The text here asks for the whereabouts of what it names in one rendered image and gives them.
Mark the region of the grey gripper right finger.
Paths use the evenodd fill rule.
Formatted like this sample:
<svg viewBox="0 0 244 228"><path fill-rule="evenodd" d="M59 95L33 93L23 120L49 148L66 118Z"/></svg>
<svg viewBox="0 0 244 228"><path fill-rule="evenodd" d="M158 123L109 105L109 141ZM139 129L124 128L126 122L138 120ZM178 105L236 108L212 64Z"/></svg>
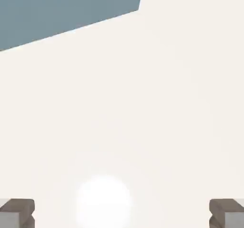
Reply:
<svg viewBox="0 0 244 228"><path fill-rule="evenodd" d="M244 228L244 199L211 199L209 228Z"/></svg>

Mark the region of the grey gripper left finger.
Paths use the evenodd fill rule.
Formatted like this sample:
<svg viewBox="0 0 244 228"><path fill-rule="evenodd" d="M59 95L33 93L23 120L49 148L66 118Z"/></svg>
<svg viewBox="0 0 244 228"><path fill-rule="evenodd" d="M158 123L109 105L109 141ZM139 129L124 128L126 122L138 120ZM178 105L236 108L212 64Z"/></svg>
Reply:
<svg viewBox="0 0 244 228"><path fill-rule="evenodd" d="M25 198L0 198L0 228L35 228L35 202Z"/></svg>

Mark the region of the blue-grey painted cabinet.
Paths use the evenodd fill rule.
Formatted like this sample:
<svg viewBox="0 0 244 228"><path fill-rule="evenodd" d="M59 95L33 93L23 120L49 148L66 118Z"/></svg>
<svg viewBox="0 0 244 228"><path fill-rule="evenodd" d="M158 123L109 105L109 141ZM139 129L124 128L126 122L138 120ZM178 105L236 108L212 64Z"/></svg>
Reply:
<svg viewBox="0 0 244 228"><path fill-rule="evenodd" d="M140 0L0 0L0 51L138 10Z"/></svg>

